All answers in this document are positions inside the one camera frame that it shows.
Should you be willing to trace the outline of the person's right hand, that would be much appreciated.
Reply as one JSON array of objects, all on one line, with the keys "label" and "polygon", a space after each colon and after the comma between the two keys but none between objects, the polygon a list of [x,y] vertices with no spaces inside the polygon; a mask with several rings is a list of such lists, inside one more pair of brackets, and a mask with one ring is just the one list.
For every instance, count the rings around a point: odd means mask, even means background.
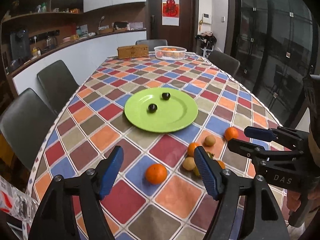
[{"label": "person's right hand", "polygon": [[[311,211],[319,208],[320,206],[320,188],[319,185],[308,194],[308,199],[313,201],[313,205],[311,208]],[[300,193],[294,192],[294,191],[287,191],[287,202],[286,202],[287,208],[290,211],[296,212],[297,209],[301,205],[300,201]]]}]

